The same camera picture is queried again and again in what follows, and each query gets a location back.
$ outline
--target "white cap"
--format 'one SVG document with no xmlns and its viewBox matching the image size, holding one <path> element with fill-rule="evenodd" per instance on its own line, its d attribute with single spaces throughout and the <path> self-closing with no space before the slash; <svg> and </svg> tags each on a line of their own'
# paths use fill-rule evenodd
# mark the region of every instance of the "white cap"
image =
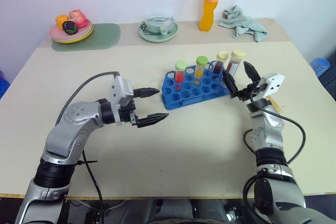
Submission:
<svg viewBox="0 0 336 224">
<path fill-rule="evenodd" d="M 217 60 L 225 61 L 229 58 L 229 53 L 227 51 L 219 51 L 217 54 Z"/>
<path fill-rule="evenodd" d="M 235 49 L 235 50 L 232 51 L 231 56 L 233 58 L 241 60 L 245 56 L 245 54 L 246 53 L 243 50 Z"/>
</svg>

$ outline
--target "test tube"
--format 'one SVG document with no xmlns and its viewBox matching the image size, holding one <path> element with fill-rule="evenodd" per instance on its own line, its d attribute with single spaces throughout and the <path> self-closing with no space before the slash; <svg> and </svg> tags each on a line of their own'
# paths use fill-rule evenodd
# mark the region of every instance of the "test tube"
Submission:
<svg viewBox="0 0 336 224">
<path fill-rule="evenodd" d="M 196 60 L 196 69 L 195 69 L 195 75 L 194 77 L 197 79 L 202 78 L 203 76 L 203 72 L 205 69 L 205 65 L 207 65 L 208 63 L 208 58 L 206 58 L 205 56 L 199 56 Z"/>
<path fill-rule="evenodd" d="M 231 76 L 234 76 L 240 64 L 240 61 L 245 56 L 245 54 L 246 53 L 243 50 L 240 49 L 233 50 L 231 53 L 231 59 L 229 65 L 226 68 L 226 72 L 231 74 Z"/>
<path fill-rule="evenodd" d="M 224 62 L 229 58 L 229 53 L 226 51 L 219 51 L 217 54 L 217 60 L 214 67 L 214 73 L 221 73 Z"/>
<path fill-rule="evenodd" d="M 179 60 L 175 64 L 175 81 L 182 83 L 184 81 L 184 71 L 187 68 L 187 64 L 183 60 Z"/>
</svg>

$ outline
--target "yellow plate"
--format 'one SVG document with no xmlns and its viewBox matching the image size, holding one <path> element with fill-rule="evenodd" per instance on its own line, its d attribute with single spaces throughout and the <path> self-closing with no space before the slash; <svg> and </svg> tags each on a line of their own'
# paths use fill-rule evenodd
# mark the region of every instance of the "yellow plate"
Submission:
<svg viewBox="0 0 336 224">
<path fill-rule="evenodd" d="M 61 41 L 61 40 L 56 40 L 56 39 L 52 39 L 52 40 L 53 40 L 53 41 L 56 41 L 56 42 L 58 42 L 58 43 L 62 43 L 62 44 L 72 44 L 72 43 L 80 42 L 80 41 L 86 39 L 87 37 L 90 36 L 90 34 L 92 34 L 92 32 L 93 32 L 93 24 L 92 24 L 92 28 L 91 28 L 91 30 L 90 30 L 86 35 L 84 35 L 84 36 L 81 37 L 81 38 L 74 39 L 74 40 L 71 40 L 71 41 Z"/>
</svg>

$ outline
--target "white wall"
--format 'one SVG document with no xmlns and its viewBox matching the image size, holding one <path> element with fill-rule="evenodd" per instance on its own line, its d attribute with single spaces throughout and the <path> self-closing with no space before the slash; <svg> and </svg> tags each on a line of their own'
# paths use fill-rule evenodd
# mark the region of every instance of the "white wall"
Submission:
<svg viewBox="0 0 336 224">
<path fill-rule="evenodd" d="M 251 17 L 275 18 L 308 61 L 336 46 L 336 0 L 220 0 L 216 18 L 239 4 Z M 0 69 L 12 81 L 59 14 L 80 8 L 94 23 L 140 22 L 167 9 L 177 21 L 199 20 L 202 0 L 0 0 Z"/>
</svg>

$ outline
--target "orange liquid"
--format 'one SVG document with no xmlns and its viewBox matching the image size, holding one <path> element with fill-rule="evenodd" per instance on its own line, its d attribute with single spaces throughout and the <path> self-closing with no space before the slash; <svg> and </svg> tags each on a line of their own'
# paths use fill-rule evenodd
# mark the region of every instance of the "orange liquid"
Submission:
<svg viewBox="0 0 336 224">
<path fill-rule="evenodd" d="M 204 0 L 203 17 L 200 21 L 199 28 L 201 31 L 210 31 L 214 22 L 214 10 L 218 4 L 218 0 Z"/>
</svg>

